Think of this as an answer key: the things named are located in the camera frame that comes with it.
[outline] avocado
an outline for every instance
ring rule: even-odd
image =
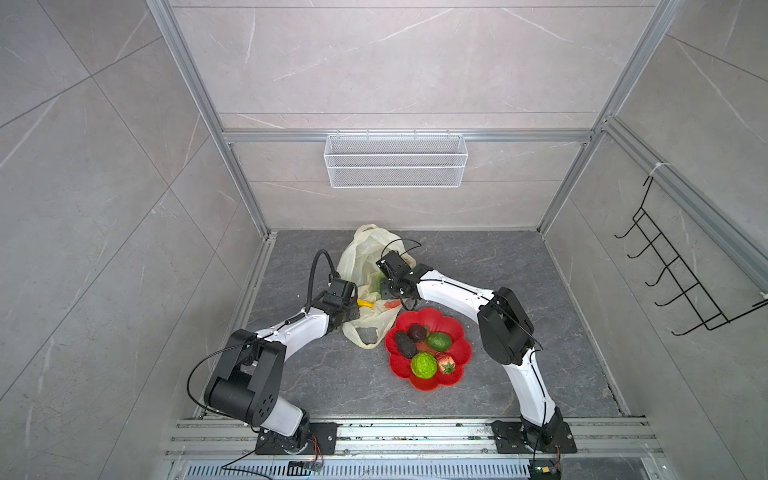
[[[429,331],[426,329],[425,326],[419,325],[418,323],[414,323],[410,327],[408,327],[408,336],[411,337],[411,340],[413,340],[416,343],[423,342],[427,339],[427,335],[429,334]]]
[[[400,354],[407,359],[412,359],[419,353],[419,349],[416,348],[416,344],[413,340],[406,335],[405,332],[395,333],[395,343],[397,344],[397,350]]]
[[[431,346],[438,352],[445,352],[451,348],[451,345],[453,345],[453,340],[451,340],[451,337],[447,333],[435,332],[430,333],[427,337],[427,345]]]

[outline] white cable tie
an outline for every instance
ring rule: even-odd
[[[670,166],[670,167],[672,166],[672,164],[665,164],[664,162],[656,162],[656,165],[654,165],[654,169],[650,171],[650,173],[648,174],[648,177],[653,177],[654,172],[656,171],[656,169],[659,168],[662,165],[667,165],[667,166]]]

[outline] vent grille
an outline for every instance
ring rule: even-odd
[[[224,461],[197,460],[190,462],[186,480],[217,480],[225,478],[263,478],[247,472],[222,470]],[[267,475],[274,480],[297,478],[336,478],[360,480],[404,480],[406,478],[529,478],[528,461],[505,458],[479,459],[401,459],[401,460],[326,460],[321,472],[289,467],[287,460],[243,460],[233,467]]]

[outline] black wire hook rack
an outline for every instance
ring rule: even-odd
[[[664,273],[665,272],[669,272],[670,276],[672,277],[672,280],[674,280],[675,284],[680,289],[680,293],[678,293],[676,296],[672,297],[671,300],[668,300],[665,303],[654,302],[657,306],[667,306],[670,303],[674,302],[675,300],[677,300],[677,299],[679,299],[681,297],[685,297],[685,300],[687,300],[688,304],[691,306],[691,308],[694,309],[694,312],[696,313],[696,315],[699,318],[699,323],[696,324],[695,326],[692,326],[691,328],[689,328],[688,330],[686,330],[684,332],[678,333],[678,332],[674,332],[673,331],[672,334],[675,335],[675,336],[686,335],[686,334],[691,333],[695,329],[697,329],[699,327],[702,327],[702,326],[704,328],[706,328],[707,330],[709,330],[709,331],[715,330],[715,329],[720,328],[723,325],[727,325],[728,323],[731,323],[731,322],[733,322],[736,319],[739,319],[739,318],[741,318],[741,317],[743,317],[745,315],[748,315],[748,314],[754,312],[755,310],[758,310],[758,309],[763,308],[764,306],[768,305],[768,298],[766,298],[766,299],[761,300],[758,303],[755,303],[754,305],[752,305],[751,308],[749,310],[747,310],[746,312],[741,313],[740,315],[737,315],[737,316],[735,316],[733,318],[728,318],[728,316],[725,313],[723,313],[723,310],[720,308],[719,305],[717,305],[717,302],[715,302],[714,298],[712,298],[710,293],[707,291],[707,288],[701,283],[699,278],[692,271],[692,269],[688,266],[686,261],[683,260],[683,257],[677,251],[677,248],[675,248],[675,246],[669,241],[669,239],[664,234],[664,232],[661,231],[661,228],[659,228],[659,226],[656,225],[656,222],[654,221],[654,219],[651,218],[651,216],[648,214],[647,210],[645,210],[645,207],[644,207],[645,206],[645,200],[648,198],[648,192],[650,191],[650,186],[651,186],[651,184],[653,182],[654,182],[654,179],[651,176],[646,178],[645,182],[643,182],[643,186],[645,186],[647,184],[647,188],[645,189],[645,195],[643,196],[643,201],[640,204],[640,208],[638,208],[637,212],[635,212],[635,214],[632,216],[632,220],[633,220],[632,226],[629,228],[629,230],[627,230],[626,233],[624,233],[624,235],[614,235],[614,237],[619,238],[619,239],[624,238],[633,229],[637,228],[643,234],[643,237],[645,237],[645,240],[648,242],[648,244],[637,255],[627,255],[627,257],[629,257],[631,259],[638,258],[640,255],[645,253],[645,251],[650,248],[650,249],[653,250],[654,253],[656,253],[656,256],[659,258],[659,260],[661,260],[662,264],[664,265],[664,267],[661,269],[661,272],[659,273],[659,277],[656,279],[656,281],[653,282],[653,283],[645,282],[645,284],[648,285],[648,286],[656,286],[661,281],[661,277],[664,276]],[[653,235],[653,238],[651,238],[651,235],[649,235],[648,232],[643,229],[642,225],[640,225],[640,220],[642,220],[644,218],[648,219],[648,221],[650,221],[650,223],[654,226],[654,228],[658,232],[656,235]],[[672,251],[674,252],[674,257],[672,258],[672,260],[667,262],[661,256],[661,253],[659,253],[659,250],[656,248],[656,245],[654,244],[659,239],[663,239],[665,242],[667,242],[667,245],[669,246],[669,248],[671,248]],[[683,285],[680,282],[680,279],[677,278],[677,276],[674,274],[674,271],[671,269],[672,265],[675,262],[680,262],[680,263],[682,263],[685,266],[686,270],[688,270],[688,273],[694,279],[693,284],[683,288]],[[710,300],[710,302],[712,302],[712,304],[714,305],[715,310],[717,311],[714,315],[710,316],[707,319],[704,319],[702,317],[701,312],[696,307],[696,305],[693,302],[693,300],[691,300],[691,298],[688,296],[689,292],[691,292],[691,290],[693,290],[696,287],[699,287],[707,295],[707,298]],[[713,320],[715,320],[717,318],[720,318],[720,317],[722,317],[722,322],[720,322],[720,323],[717,323],[717,322],[710,323]]]

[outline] strawberry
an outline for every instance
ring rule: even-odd
[[[437,369],[440,373],[452,375],[456,370],[456,361],[448,353],[438,353],[435,358],[437,359]]]

